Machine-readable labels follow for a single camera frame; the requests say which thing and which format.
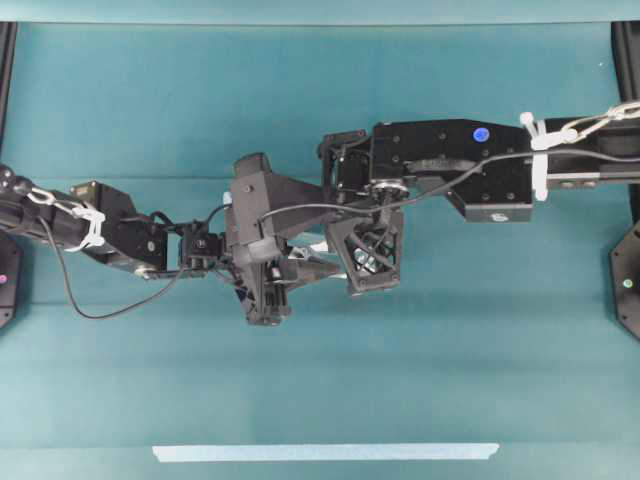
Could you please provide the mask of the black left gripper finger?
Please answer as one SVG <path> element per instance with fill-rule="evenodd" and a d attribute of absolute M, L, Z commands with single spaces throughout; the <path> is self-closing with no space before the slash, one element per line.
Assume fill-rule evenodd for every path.
<path fill-rule="evenodd" d="M 333 262 L 318 259 L 297 261 L 297 280 L 302 283 L 314 283 L 325 279 L 344 279 L 343 268 Z"/>

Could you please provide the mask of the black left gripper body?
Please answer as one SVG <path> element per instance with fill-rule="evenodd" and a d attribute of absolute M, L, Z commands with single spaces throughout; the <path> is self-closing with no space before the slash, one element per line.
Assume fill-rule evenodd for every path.
<path fill-rule="evenodd" d="M 273 279 L 271 268 L 279 268 L 287 244 L 283 239 L 261 239 L 249 244 L 226 239 L 225 253 L 231 257 L 233 285 L 247 323 L 277 326 L 291 314 L 286 287 Z"/>

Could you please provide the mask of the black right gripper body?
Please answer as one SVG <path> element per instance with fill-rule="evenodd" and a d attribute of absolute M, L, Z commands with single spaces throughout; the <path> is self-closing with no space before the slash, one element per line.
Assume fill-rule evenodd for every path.
<path fill-rule="evenodd" d="M 351 217 L 326 226 L 327 242 L 340 257 L 350 295 L 388 290 L 401 279 L 404 214 Z"/>

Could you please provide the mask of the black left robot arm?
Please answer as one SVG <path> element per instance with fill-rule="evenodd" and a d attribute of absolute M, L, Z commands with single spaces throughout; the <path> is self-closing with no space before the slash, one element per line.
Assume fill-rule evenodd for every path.
<path fill-rule="evenodd" d="M 312 256 L 306 248 L 287 248 L 263 271 L 239 268 L 222 234 L 208 221 L 173 223 L 162 212 L 144 215 L 130 196 L 92 181 L 69 194 L 44 189 L 1 168 L 1 322 L 16 315 L 23 251 L 19 236 L 51 246 L 56 255 L 79 252 L 98 263 L 145 280 L 169 285 L 215 274 L 232 286 L 246 318 L 254 325 L 277 325 L 288 316 L 287 292 L 343 274 L 338 265 Z"/>

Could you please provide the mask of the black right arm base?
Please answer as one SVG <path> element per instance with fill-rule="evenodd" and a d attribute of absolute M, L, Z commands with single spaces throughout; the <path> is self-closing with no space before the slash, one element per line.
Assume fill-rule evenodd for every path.
<path fill-rule="evenodd" d="M 638 340 L 639 222 L 636 222 L 611 250 L 609 262 L 616 318 Z"/>

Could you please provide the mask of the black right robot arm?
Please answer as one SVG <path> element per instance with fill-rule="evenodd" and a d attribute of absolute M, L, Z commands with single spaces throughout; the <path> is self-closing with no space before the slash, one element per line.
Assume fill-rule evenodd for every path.
<path fill-rule="evenodd" d="M 639 113 L 379 123 L 328 134 L 317 153 L 337 210 L 328 242 L 359 295 L 398 285 L 408 205 L 441 196 L 469 222 L 527 222 L 553 190 L 637 183 Z"/>

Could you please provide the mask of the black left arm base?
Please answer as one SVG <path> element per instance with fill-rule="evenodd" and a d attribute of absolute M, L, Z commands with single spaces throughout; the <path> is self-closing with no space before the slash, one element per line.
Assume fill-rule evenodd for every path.
<path fill-rule="evenodd" d="M 16 315 L 18 287 L 22 271 L 23 250 L 5 231 L 1 231 L 1 327 L 8 325 Z"/>

